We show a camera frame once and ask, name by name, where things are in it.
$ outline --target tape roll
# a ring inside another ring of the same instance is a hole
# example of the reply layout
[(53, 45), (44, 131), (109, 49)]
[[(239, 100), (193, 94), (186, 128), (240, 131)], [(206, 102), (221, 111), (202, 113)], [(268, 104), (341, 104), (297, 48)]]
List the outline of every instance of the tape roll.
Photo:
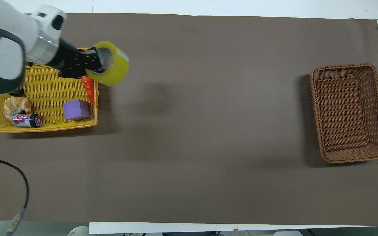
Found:
[(115, 85), (122, 81), (126, 76), (129, 68), (128, 56), (113, 43), (102, 41), (94, 45), (96, 47), (102, 66), (105, 69), (103, 73), (95, 73), (91, 70), (85, 70), (87, 76), (104, 84)]

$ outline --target purple cube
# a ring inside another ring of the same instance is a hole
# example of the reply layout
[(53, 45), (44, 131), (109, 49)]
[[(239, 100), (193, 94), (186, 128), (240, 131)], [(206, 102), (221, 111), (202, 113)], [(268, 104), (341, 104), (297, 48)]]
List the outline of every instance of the purple cube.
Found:
[(63, 113), (66, 120), (79, 121), (90, 118), (88, 103), (80, 99), (64, 102)]

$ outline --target cable connector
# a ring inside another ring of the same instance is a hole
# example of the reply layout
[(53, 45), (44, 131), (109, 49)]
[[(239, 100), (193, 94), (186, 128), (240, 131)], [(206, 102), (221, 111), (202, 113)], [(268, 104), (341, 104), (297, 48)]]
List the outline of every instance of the cable connector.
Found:
[(21, 220), (23, 219), (23, 215), (26, 212), (26, 209), (23, 208), (21, 211), (15, 215), (15, 217), (12, 219), (12, 222), (7, 229), (7, 236), (11, 236), (14, 234), (14, 232), (17, 230), (18, 226), (20, 225)]

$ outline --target bread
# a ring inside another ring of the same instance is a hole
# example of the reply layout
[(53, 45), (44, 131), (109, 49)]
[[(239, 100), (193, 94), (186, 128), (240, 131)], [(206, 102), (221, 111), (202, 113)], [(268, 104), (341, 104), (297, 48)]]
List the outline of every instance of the bread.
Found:
[(15, 114), (25, 111), (27, 114), (31, 112), (30, 102), (24, 97), (9, 97), (4, 102), (3, 112), (7, 120), (12, 121)]

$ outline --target orange carrot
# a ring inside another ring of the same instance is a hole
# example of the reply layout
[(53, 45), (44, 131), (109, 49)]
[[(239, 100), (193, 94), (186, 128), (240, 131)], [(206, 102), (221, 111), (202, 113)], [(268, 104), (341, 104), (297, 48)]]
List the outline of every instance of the orange carrot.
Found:
[(81, 76), (81, 80), (84, 84), (85, 90), (87, 91), (88, 100), (94, 105), (94, 81), (88, 76)]

